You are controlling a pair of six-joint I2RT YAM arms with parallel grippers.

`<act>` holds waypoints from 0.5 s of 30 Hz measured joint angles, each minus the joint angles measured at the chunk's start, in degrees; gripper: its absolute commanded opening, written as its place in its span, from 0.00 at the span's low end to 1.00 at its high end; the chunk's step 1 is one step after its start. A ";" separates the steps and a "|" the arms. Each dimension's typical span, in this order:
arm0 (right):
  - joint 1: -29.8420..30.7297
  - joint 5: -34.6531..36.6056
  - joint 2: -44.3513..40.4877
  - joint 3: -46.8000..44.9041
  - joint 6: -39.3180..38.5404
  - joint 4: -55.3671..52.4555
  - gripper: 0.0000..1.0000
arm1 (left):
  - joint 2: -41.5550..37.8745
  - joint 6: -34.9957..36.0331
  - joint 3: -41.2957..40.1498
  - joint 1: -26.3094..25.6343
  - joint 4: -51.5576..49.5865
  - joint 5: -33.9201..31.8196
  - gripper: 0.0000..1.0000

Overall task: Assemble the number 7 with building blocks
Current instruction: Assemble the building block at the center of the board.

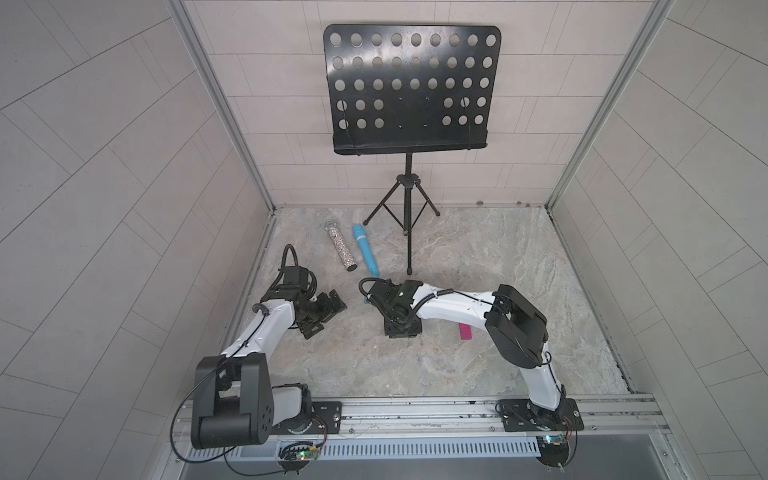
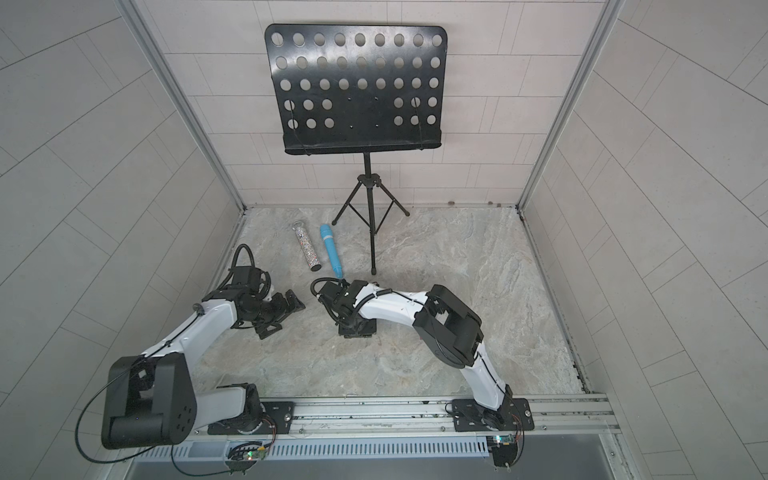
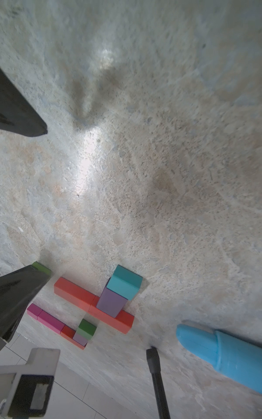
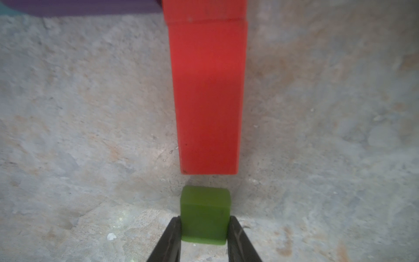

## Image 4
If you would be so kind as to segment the teal square block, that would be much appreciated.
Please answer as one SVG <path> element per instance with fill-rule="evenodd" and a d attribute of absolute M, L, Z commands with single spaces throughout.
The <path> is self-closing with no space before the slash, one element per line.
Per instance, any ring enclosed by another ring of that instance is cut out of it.
<path fill-rule="evenodd" d="M 21 14 L 21 12 L 9 8 L 4 3 L 0 2 L 0 16 L 18 16 Z"/>

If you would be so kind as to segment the dark purple block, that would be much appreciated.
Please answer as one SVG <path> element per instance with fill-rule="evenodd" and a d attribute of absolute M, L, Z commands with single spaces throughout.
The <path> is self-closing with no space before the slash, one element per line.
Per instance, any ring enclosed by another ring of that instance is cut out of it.
<path fill-rule="evenodd" d="M 162 11 L 162 1 L 154 0 L 10 0 L 1 2 L 22 14 L 37 17 L 148 14 Z"/>

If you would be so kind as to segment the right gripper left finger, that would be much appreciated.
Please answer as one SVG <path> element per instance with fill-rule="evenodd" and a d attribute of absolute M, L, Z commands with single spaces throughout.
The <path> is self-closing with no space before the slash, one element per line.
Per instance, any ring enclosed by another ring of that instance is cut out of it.
<path fill-rule="evenodd" d="M 181 233 L 181 217 L 173 217 L 147 262 L 180 262 Z"/>

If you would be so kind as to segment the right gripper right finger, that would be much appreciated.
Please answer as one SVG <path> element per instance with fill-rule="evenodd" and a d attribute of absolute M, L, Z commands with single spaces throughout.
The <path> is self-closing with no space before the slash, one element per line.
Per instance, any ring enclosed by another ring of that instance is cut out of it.
<path fill-rule="evenodd" d="M 230 217 L 227 242 L 229 262 L 262 262 L 235 216 Z"/>

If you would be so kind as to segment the red block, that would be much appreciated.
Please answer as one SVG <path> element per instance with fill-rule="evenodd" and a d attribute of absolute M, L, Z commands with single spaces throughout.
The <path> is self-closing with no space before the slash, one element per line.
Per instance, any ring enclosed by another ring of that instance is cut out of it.
<path fill-rule="evenodd" d="M 169 26 L 183 174 L 239 170 L 247 32 L 245 20 Z"/>
<path fill-rule="evenodd" d="M 162 4 L 169 24 L 244 19 L 247 12 L 246 0 L 164 0 Z"/>

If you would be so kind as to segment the green block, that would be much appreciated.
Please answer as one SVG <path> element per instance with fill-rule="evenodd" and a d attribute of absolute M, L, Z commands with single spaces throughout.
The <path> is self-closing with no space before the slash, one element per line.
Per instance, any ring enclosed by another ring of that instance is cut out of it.
<path fill-rule="evenodd" d="M 226 244 L 231 210 L 229 190 L 185 186 L 180 210 L 182 241 L 220 246 Z"/>

